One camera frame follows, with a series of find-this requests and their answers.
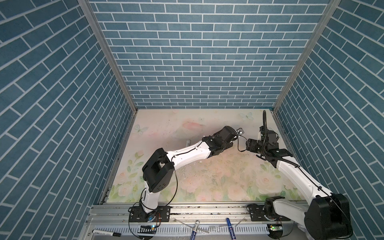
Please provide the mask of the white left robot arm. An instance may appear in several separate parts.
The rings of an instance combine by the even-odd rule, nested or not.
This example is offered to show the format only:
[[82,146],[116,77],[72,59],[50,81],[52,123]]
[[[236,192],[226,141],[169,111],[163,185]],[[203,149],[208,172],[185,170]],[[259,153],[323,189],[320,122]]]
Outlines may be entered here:
[[167,205],[159,206],[159,197],[161,191],[169,185],[172,176],[176,175],[176,170],[195,161],[221,154],[231,148],[233,141],[243,134],[242,128],[225,126],[212,136],[205,136],[189,147],[168,152],[163,148],[157,149],[142,168],[145,188],[141,193],[139,205],[130,210],[130,221],[152,222],[159,213],[169,210]]

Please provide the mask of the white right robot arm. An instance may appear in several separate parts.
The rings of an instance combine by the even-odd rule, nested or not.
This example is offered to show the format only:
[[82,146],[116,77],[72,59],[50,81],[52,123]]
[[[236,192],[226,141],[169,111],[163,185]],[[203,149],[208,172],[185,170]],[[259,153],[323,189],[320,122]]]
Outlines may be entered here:
[[260,139],[248,139],[246,149],[269,162],[285,175],[304,196],[306,205],[284,197],[267,198],[266,218],[286,217],[298,224],[310,240],[348,239],[353,235],[348,199],[324,187],[303,169],[286,149],[281,149],[278,134],[266,125],[260,127]]

